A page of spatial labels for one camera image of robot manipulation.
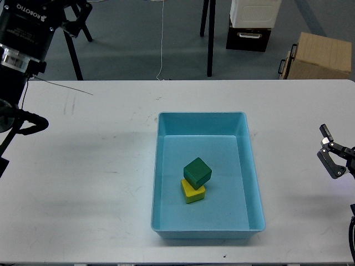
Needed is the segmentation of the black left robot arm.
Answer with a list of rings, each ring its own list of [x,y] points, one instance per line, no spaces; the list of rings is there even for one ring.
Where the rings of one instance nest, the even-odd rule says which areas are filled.
[[[45,57],[55,31],[61,28],[78,80],[83,80],[73,44],[80,32],[91,42],[86,20],[92,11],[88,1],[4,1],[1,11],[1,132],[7,136],[1,153],[17,134],[45,130],[46,118],[19,107],[28,81],[43,73]]]

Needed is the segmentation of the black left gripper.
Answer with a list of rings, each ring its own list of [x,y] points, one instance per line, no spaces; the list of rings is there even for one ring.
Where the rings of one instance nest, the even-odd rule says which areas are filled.
[[[70,7],[74,21],[62,23]],[[4,1],[1,12],[1,65],[27,69],[30,61],[43,62],[55,30],[61,25],[77,38],[93,7],[88,1]]]

